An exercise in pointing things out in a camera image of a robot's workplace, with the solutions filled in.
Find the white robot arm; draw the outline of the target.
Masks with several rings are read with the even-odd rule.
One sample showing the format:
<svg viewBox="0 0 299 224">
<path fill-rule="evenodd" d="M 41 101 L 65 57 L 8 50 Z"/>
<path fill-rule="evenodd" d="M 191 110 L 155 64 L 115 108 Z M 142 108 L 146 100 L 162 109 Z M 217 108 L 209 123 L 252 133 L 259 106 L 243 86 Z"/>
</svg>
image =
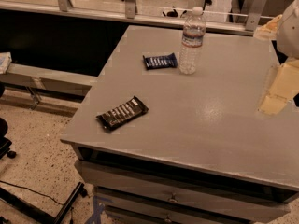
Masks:
<svg viewBox="0 0 299 224">
<path fill-rule="evenodd" d="M 299 0 L 293 0 L 282 14 L 258 27 L 253 36 L 276 41 L 277 50 L 287 56 L 283 64 L 272 69 L 271 83 L 258 108 L 265 115 L 273 116 L 299 91 Z"/>
</svg>

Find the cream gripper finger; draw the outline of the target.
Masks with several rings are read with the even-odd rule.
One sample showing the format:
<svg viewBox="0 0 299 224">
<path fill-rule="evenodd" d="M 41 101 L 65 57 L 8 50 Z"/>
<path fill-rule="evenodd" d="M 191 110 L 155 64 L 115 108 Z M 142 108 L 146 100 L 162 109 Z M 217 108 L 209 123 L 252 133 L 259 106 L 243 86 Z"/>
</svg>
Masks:
<svg viewBox="0 0 299 224">
<path fill-rule="evenodd" d="M 267 115 L 278 114 L 299 92 L 299 60 L 288 59 L 270 69 L 265 93 L 258 110 Z"/>
</svg>

